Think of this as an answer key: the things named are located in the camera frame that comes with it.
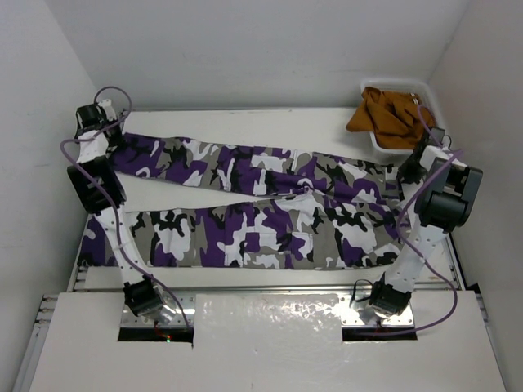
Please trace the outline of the purple camouflage trousers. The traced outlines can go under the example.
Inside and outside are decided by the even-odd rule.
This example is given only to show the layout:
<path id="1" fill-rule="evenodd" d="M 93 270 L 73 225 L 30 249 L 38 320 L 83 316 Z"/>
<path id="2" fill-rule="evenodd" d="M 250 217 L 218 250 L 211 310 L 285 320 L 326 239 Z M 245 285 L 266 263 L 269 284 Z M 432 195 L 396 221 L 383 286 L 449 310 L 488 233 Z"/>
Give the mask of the purple camouflage trousers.
<path id="1" fill-rule="evenodd" d="M 333 154 L 128 133 L 115 171 L 244 194 L 217 207 L 129 212 L 153 267 L 348 270 L 393 263 L 402 244 L 396 167 Z"/>

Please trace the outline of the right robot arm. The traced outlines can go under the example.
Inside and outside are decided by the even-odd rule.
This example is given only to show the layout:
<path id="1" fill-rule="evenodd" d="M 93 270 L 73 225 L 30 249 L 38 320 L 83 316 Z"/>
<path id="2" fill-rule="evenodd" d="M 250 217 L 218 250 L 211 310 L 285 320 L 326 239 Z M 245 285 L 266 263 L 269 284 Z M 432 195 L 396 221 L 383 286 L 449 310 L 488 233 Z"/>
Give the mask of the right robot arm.
<path id="1" fill-rule="evenodd" d="M 400 166 L 398 177 L 406 184 L 421 186 L 406 203 L 397 223 L 410 207 L 415 219 L 410 234 L 399 233 L 404 244 L 400 255 L 373 284 L 369 306 L 387 318 L 401 314 L 409 304 L 415 283 L 434 252 L 472 212 L 483 171 L 462 163 L 458 152 L 445 142 L 445 131 L 426 130 L 409 158 Z"/>

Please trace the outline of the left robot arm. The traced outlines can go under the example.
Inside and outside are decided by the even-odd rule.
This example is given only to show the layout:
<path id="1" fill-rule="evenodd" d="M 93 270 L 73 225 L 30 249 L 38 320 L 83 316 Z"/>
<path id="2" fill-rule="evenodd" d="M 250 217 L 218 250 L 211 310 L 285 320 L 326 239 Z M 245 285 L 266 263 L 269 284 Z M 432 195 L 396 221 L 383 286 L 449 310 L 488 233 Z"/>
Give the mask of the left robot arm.
<path id="1" fill-rule="evenodd" d="M 123 136 L 111 100 L 84 105 L 76 111 L 77 131 L 73 142 L 79 156 L 67 169 L 86 212 L 101 226 L 112 248 L 123 284 L 124 303 L 136 317 L 156 319 L 164 301 L 125 223 L 123 186 L 106 156 Z"/>

